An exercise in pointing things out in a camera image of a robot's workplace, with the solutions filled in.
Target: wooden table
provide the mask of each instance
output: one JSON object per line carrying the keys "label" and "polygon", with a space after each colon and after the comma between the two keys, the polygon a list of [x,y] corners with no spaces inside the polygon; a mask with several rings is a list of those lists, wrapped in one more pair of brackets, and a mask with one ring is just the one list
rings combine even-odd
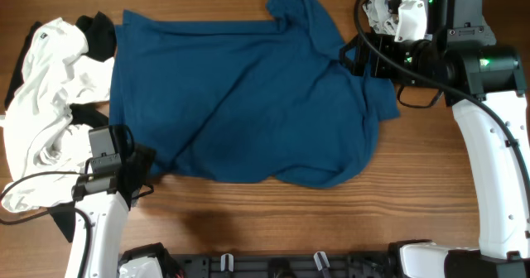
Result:
{"label": "wooden table", "polygon": [[[267,0],[0,0],[0,97],[29,27],[35,21],[101,11],[121,23],[125,8],[160,20],[263,20]],[[355,34],[354,0],[320,0],[343,37]],[[530,35],[524,0],[484,0],[498,41],[516,46],[530,74]],[[409,102],[432,91],[410,89]],[[166,176],[129,214],[121,251],[162,242],[173,253],[330,253],[384,249],[389,242],[432,238],[477,246],[475,187],[452,111],[400,107],[381,124],[368,168],[332,189],[308,189],[270,179],[255,185],[219,184]],[[0,151],[0,185],[10,181]],[[2,214],[3,217],[16,217]],[[62,277],[70,244],[50,217],[0,226],[0,277]]]}

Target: black cloth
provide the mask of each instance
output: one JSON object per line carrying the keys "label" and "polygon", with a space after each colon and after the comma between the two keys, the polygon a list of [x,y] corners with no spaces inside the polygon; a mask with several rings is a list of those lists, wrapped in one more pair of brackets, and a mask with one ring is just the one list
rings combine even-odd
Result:
{"label": "black cloth", "polygon": [[41,22],[35,22],[33,26],[31,26],[30,32],[27,34],[26,39],[24,40],[24,46],[20,51],[20,55],[18,55],[17,64],[15,65],[15,69],[13,70],[13,74],[11,76],[11,83],[9,84],[9,89],[7,89],[6,98],[3,101],[3,106],[5,109],[9,107],[9,104],[11,104],[11,101],[15,97],[15,91],[17,91],[17,89],[20,88],[20,86],[22,86],[24,83],[22,78],[22,65],[24,64],[24,59],[26,58],[27,52],[30,50],[31,41],[33,41],[33,35],[41,26]]}
{"label": "black cloth", "polygon": [[108,117],[98,112],[94,103],[71,104],[72,123],[70,125],[89,125],[92,128],[108,126]]}
{"label": "black cloth", "polygon": [[89,43],[86,56],[100,62],[114,56],[116,33],[113,22],[106,15],[98,12],[94,18],[82,16],[77,19],[75,25],[84,33]]}

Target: blue t-shirt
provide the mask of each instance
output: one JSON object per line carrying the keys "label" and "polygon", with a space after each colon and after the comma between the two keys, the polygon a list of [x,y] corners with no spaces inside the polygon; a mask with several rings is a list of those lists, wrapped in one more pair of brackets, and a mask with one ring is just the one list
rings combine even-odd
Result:
{"label": "blue t-shirt", "polygon": [[269,0],[272,21],[156,22],[125,11],[110,123],[157,150],[153,174],[325,188],[369,163],[399,115],[387,79],[340,65],[316,0]]}

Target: cable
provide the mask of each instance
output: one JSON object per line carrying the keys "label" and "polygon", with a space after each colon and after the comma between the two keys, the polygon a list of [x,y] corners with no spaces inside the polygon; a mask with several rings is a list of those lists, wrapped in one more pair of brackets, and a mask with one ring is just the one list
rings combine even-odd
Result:
{"label": "cable", "polygon": [[153,192],[155,192],[155,187],[152,184],[145,184],[145,186],[149,187],[149,189],[151,189],[151,190],[146,191],[146,192],[142,192],[142,193],[140,193],[137,196],[133,196],[133,197],[131,197],[131,200],[139,199],[139,198],[142,198],[142,197],[144,197],[146,195],[149,195],[149,194],[152,194]]}
{"label": "cable", "polygon": [[525,189],[526,194],[527,194],[527,205],[530,208],[530,176],[528,175],[528,170],[527,170],[526,164],[524,162],[523,153],[521,152],[521,149],[519,148],[519,143],[515,139],[515,137],[513,137],[513,134],[510,132],[508,127],[504,124],[504,121],[491,108],[489,108],[487,105],[483,104],[482,102],[480,102],[476,98],[472,97],[471,95],[468,95],[467,93],[464,93],[464,92],[460,91],[459,89],[455,89],[455,88],[452,88],[452,87],[450,87],[448,85],[438,83],[438,82],[436,82],[433,79],[429,79],[426,76],[423,76],[423,75],[418,74],[416,72],[413,72],[413,71],[411,71],[409,69],[406,69],[406,68],[402,67],[400,64],[394,62],[392,59],[387,57],[385,54],[381,53],[378,50],[378,48],[375,47],[372,44],[370,39],[366,36],[366,33],[364,33],[363,27],[361,27],[361,22],[359,20],[360,3],[361,3],[361,0],[355,0],[355,5],[354,5],[354,23],[355,23],[355,28],[357,29],[359,37],[361,39],[363,39],[364,43],[366,43],[366,45],[370,48],[370,50],[372,50],[372,52],[374,54],[378,55],[381,59],[385,60],[387,63],[389,63],[395,69],[403,72],[404,74],[406,74],[406,75],[408,75],[408,76],[410,76],[410,77],[412,77],[412,78],[414,78],[416,80],[422,81],[425,84],[429,84],[430,86],[432,86],[434,88],[437,88],[437,89],[443,91],[444,93],[452,94],[453,96],[456,96],[457,98],[463,98],[463,99],[473,103],[474,105],[476,105],[479,108],[481,108],[482,110],[484,110],[499,125],[499,127],[503,131],[504,135],[508,139],[508,144],[512,147],[513,154],[515,155],[515,158],[516,158],[516,160],[517,160],[517,162],[519,164],[519,168],[521,170],[521,176],[523,177],[524,189]]}
{"label": "cable", "polygon": [[85,162],[84,162],[84,174],[87,175],[87,173],[89,172],[89,165],[90,165],[90,162],[92,161],[92,157],[90,157],[89,159],[87,159]]}
{"label": "cable", "polygon": [[438,100],[440,100],[441,95],[444,94],[444,92],[442,90],[438,90],[438,92],[436,93],[436,95],[434,95],[434,98],[429,102],[429,104],[427,104],[427,105],[416,105],[416,104],[404,103],[403,101],[401,101],[401,93],[403,92],[404,89],[405,89],[405,85],[401,84],[400,87],[399,87],[399,90],[397,91],[396,98],[397,98],[398,102],[402,106],[407,107],[407,108],[432,108],[435,104],[438,103]]}
{"label": "cable", "polygon": [[[41,176],[41,175],[82,175],[82,174],[74,172],[74,171],[44,171],[44,172],[41,172],[41,173],[36,173],[36,174],[33,174],[33,175],[25,176],[25,177],[19,179],[18,181],[13,182],[13,184],[11,184],[9,187],[7,187],[2,192],[2,194],[0,194],[0,203],[2,202],[2,199],[7,195],[7,193],[9,193],[9,191],[11,191],[13,188],[15,188],[15,186],[19,185],[22,182],[25,182],[26,180],[29,180],[31,178],[35,178],[35,177]],[[23,219],[7,221],[7,220],[4,220],[4,219],[0,218],[0,224],[3,224],[3,225],[16,225],[16,224],[20,224],[20,223],[26,223],[26,222],[28,222],[30,220],[37,219],[37,218],[40,218],[42,216],[46,216],[46,215],[51,214],[51,213],[62,213],[62,212],[76,212],[84,220],[84,225],[86,227],[86,238],[84,240],[84,250],[83,250],[83,256],[81,257],[81,265],[79,266],[79,274],[77,275],[78,278],[84,278],[84,273],[88,270],[86,268],[86,266],[87,266],[86,264],[87,264],[88,255],[89,255],[89,251],[90,251],[90,244],[91,244],[91,241],[92,241],[92,229],[91,229],[92,225],[90,223],[89,216],[85,212],[81,211],[80,209],[78,209],[76,207],[54,207],[54,208],[51,208],[51,210],[47,210],[45,212],[37,213],[35,215],[32,215],[30,217],[26,217],[26,218],[23,218]]]}

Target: white garment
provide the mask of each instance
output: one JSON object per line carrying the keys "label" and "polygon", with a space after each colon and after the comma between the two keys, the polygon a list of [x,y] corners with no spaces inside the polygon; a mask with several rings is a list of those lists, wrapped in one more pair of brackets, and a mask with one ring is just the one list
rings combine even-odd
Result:
{"label": "white garment", "polygon": [[[22,66],[24,84],[1,121],[13,180],[42,171],[80,171],[91,157],[86,125],[69,125],[69,105],[109,100],[114,58],[101,63],[82,55],[84,33],[61,18],[41,26]],[[2,201],[10,212],[72,201],[76,175],[29,179]]]}

